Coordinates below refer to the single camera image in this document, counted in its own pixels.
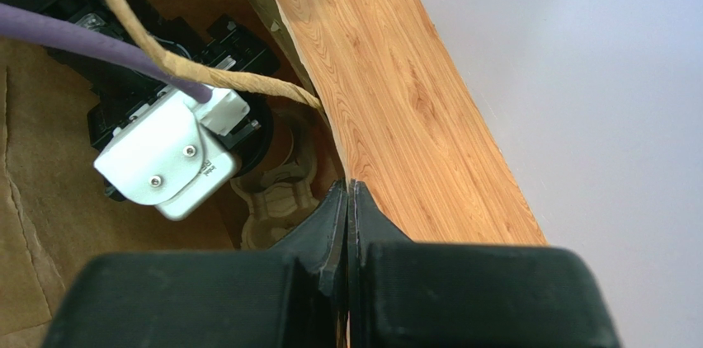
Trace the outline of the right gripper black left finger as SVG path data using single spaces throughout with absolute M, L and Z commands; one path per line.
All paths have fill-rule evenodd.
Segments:
M 45 347 L 344 347 L 347 187 L 265 250 L 122 252 L 89 261 Z

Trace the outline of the brown paper bag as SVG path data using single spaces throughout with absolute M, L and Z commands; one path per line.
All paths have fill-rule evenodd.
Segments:
M 149 1 L 204 37 L 216 18 L 230 15 L 274 49 L 281 61 L 275 77 L 300 84 L 247 0 Z M 229 183 L 181 222 L 110 200 L 87 138 L 86 114 L 97 104 L 91 84 L 41 47 L 1 38 L 2 73 L 1 347 L 39 347 L 65 290 L 94 256 L 240 248 L 248 209 Z M 322 200 L 343 170 L 328 125 L 310 117 L 318 157 L 311 189 Z

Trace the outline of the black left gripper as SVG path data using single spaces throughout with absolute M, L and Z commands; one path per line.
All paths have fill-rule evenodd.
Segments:
M 189 87 L 169 78 L 141 53 L 105 0 L 1 0 L 1 4 L 15 14 L 20 32 L 31 33 L 52 59 L 92 84 L 100 101 L 87 118 L 91 145 L 99 154 L 114 129 L 133 122 L 134 113 L 152 105 L 166 87 L 194 99 Z M 239 125 L 219 140 L 233 155 Z M 104 180 L 108 196 L 126 200 Z

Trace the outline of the black plastic cup lid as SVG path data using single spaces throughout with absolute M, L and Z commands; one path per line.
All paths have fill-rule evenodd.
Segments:
M 263 95 L 249 92 L 240 95 L 250 106 L 250 111 L 235 135 L 233 152 L 241 162 L 236 177 L 251 172 L 263 161 L 271 146 L 274 126 L 273 114 Z

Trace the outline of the grey pulp cup carrier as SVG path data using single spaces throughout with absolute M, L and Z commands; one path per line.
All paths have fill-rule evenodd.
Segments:
M 312 190 L 318 172 L 313 122 L 304 111 L 275 110 L 268 154 L 252 171 L 230 181 L 248 208 L 243 250 L 273 246 L 318 207 Z

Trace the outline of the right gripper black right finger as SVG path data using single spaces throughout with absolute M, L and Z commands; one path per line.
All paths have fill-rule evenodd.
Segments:
M 618 347 L 596 278 L 559 247 L 415 242 L 348 189 L 353 347 Z

